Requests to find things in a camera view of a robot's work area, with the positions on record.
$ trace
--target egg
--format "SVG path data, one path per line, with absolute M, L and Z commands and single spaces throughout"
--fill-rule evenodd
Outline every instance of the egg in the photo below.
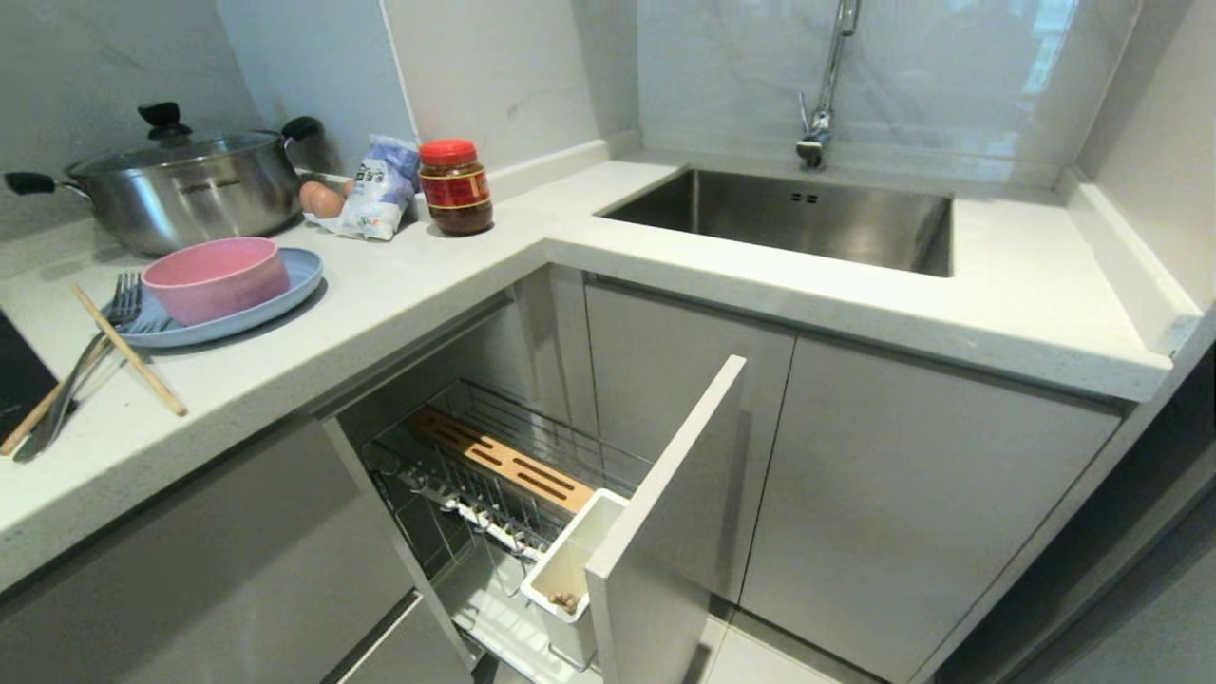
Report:
M 345 203 L 342 195 L 314 180 L 300 186 L 300 207 L 319 219 L 337 217 Z

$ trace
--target faucet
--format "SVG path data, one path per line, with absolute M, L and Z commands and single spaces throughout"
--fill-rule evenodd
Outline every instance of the faucet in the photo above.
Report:
M 840 68 L 840 49 L 844 46 L 844 39 L 857 32 L 860 13 L 861 0 L 839 0 L 828 63 L 823 69 L 823 85 L 820 86 L 820 105 L 812 114 L 806 113 L 806 94 L 798 92 L 798 110 L 803 116 L 803 139 L 798 141 L 795 150 L 803 159 L 803 168 L 823 168 L 823 147 L 832 138 L 832 99 L 835 96 L 837 72 Z

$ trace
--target wooden chopstick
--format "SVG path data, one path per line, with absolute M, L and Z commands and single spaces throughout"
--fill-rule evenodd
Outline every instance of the wooden chopstick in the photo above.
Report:
M 103 357 L 106 352 L 109 351 L 108 342 L 109 341 L 106 340 L 105 342 L 92 348 L 92 353 L 89 354 L 89 360 L 84 363 L 84 368 L 81 369 L 83 374 L 88 374 L 89 369 L 91 369 L 94 364 L 101 360 L 101 357 Z M 51 410 L 51 404 L 55 403 L 55 399 L 60 396 L 60 392 L 62 391 L 63 391 L 63 383 L 60 382 L 58 385 L 55 386 L 54 389 L 51 389 L 50 392 L 46 393 L 45 397 L 43 397 L 43 400 L 39 402 L 38 405 L 29 411 L 29 415 L 26 416 L 26 420 L 21 421 L 21 424 L 18 424 L 17 427 L 15 427 L 13 431 L 9 433 L 9 437 L 5 438 L 4 444 L 0 444 L 0 456 L 11 456 L 13 452 L 17 450 L 17 447 L 21 445 L 22 441 L 24 441 L 26 437 L 29 437 L 29 433 L 34 431 L 34 426 L 38 425 L 40 420 L 43 420 L 43 416 L 46 415 L 46 411 Z
M 114 330 L 114 326 L 109 325 L 109 321 L 106 320 L 106 316 L 101 315 L 101 312 L 97 310 L 96 304 L 94 304 L 92 299 L 90 299 L 89 296 L 85 295 L 83 290 L 80 290 L 80 286 L 73 282 L 72 292 L 77 296 L 77 299 L 80 299 L 80 303 L 84 304 L 85 309 L 88 309 L 89 315 L 91 315 L 92 320 L 97 324 L 98 327 L 101 327 L 101 331 L 106 333 L 106 337 L 109 338 L 109 342 L 114 346 L 114 348 L 122 352 L 122 354 L 126 357 L 126 360 L 130 361 L 130 364 L 135 368 L 135 370 L 140 371 L 140 375 L 143 376 L 143 380 L 146 380 L 147 383 L 152 386 L 152 389 L 157 393 L 157 397 L 161 397 L 161 400 L 164 402 L 164 405 L 169 407 L 169 410 L 178 415 L 186 415 L 186 407 L 182 405 L 182 403 L 178 400 L 178 397 L 175 397 L 173 392 L 164 386 L 164 382 L 161 382 L 161 379 L 152 372 L 152 369 L 150 369 L 140 359 L 139 354 L 136 354 L 135 351 L 131 349 L 131 347 L 126 343 L 126 341 L 123 340 L 123 336 L 119 335 L 117 330 Z

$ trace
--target wire basket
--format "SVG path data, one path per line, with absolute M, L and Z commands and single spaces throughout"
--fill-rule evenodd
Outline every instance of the wire basket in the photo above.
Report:
M 438 567 L 437 554 L 462 562 L 462 549 L 475 534 L 494 539 L 522 561 L 534 561 L 575 512 L 471 460 L 460 448 L 466 442 L 420 430 L 420 419 L 433 414 L 458 421 L 463 434 L 477 432 L 582 486 L 625 498 L 652 465 L 500 392 L 458 381 L 362 449 L 365 465 L 424 566 Z M 469 437 L 467 443 L 474 441 Z M 418 520 L 418 497 L 432 504 L 430 521 Z M 463 525 L 454 525 L 454 517 L 463 518 Z

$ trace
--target white container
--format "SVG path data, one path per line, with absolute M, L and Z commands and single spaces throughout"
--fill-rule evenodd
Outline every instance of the white container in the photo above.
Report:
M 596 489 L 524 578 L 524 595 L 540 611 L 550 650 L 580 671 L 586 669 L 596 655 L 596 630 L 591 624 L 591 598 L 584 566 L 627 504 L 629 499 Z M 574 615 L 548 600 L 554 594 L 579 596 Z

